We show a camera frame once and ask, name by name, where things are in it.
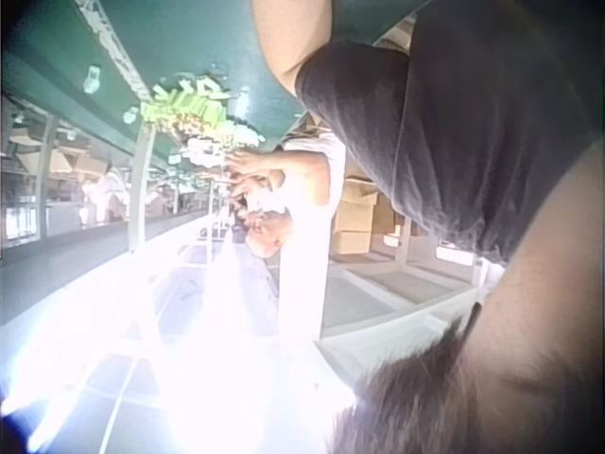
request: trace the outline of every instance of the glass window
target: glass window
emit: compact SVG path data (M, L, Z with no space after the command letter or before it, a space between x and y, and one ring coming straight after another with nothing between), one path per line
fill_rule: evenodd
M35 240L36 174L46 112L2 98L2 247Z

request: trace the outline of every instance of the man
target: man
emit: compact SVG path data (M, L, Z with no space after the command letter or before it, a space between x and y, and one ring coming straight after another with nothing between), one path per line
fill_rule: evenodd
M255 255L275 255L295 228L330 222L342 195L345 158L342 142L311 113L273 152L238 150L227 157L226 164L243 175L232 197L246 195L254 213L246 242Z
M276 79L393 207L508 264L468 338L368 378L333 451L602 452L601 11L434 0L407 57L330 44L328 0L252 5Z

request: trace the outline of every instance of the hand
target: hand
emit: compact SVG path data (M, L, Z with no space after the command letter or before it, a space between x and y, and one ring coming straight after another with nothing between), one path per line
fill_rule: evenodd
M257 151L239 149L225 157L225 164L232 172L258 175L267 171L264 156Z
M265 187L256 177L248 177L235 184L231 189L231 197L250 196Z
M262 211L249 212L244 218L244 224L250 228L258 227L265 220L265 213Z

